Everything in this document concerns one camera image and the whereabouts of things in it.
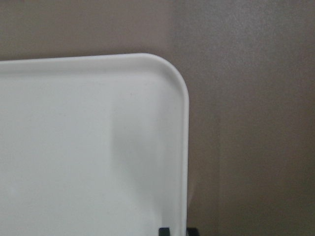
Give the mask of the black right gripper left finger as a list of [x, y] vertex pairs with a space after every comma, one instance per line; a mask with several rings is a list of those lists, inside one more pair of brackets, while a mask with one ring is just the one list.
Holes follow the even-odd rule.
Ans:
[[169, 228], [159, 228], [158, 236], [170, 236], [170, 229]]

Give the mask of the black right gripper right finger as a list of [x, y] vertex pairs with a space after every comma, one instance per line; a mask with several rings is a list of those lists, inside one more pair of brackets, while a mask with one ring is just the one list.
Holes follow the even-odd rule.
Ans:
[[186, 236], [199, 236], [199, 231], [197, 228], [187, 228]]

